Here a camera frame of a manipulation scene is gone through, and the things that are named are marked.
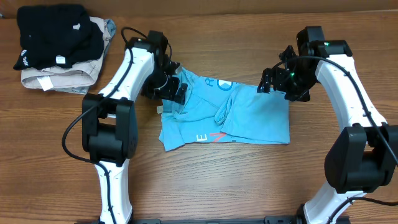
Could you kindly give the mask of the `light blue t-shirt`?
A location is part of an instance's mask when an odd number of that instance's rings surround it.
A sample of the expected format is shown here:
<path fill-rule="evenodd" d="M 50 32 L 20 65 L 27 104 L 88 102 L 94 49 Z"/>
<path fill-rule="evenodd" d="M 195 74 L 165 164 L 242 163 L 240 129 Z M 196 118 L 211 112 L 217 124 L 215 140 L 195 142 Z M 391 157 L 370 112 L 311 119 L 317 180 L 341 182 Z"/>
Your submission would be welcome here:
<path fill-rule="evenodd" d="M 289 102 L 277 91 L 203 77 L 182 69 L 188 85 L 181 105 L 163 100 L 159 139 L 166 151 L 190 143 L 288 144 Z"/>

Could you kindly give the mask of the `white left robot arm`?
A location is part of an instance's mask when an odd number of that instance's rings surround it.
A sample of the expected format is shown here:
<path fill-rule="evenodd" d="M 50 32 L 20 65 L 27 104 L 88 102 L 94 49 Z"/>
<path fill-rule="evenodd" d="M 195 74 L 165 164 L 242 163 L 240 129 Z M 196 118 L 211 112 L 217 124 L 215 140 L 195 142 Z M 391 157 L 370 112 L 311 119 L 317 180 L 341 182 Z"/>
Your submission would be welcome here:
<path fill-rule="evenodd" d="M 128 167 L 138 142 L 137 97 L 185 103 L 188 85 L 177 78 L 180 65 L 171 58 L 162 32 L 132 37 L 125 41 L 124 59 L 111 81 L 83 99 L 82 145 L 99 176 L 99 223 L 132 223 Z"/>

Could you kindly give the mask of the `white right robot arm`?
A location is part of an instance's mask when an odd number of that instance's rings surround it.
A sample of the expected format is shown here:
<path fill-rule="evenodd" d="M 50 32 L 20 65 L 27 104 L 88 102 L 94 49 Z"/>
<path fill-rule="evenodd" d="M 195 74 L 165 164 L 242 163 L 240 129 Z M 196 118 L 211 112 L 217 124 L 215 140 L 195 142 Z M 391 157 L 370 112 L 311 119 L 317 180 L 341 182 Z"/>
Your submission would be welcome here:
<path fill-rule="evenodd" d="M 259 93 L 281 91 L 289 101 L 307 102 L 321 84 L 333 106 L 340 135 L 326 155 L 326 181 L 295 215 L 267 216 L 266 223 L 348 223 L 345 210 L 388 185 L 397 167 L 397 126 L 378 112 L 364 89 L 345 40 L 326 40 L 320 26 L 307 26 L 279 63 L 262 73 Z"/>

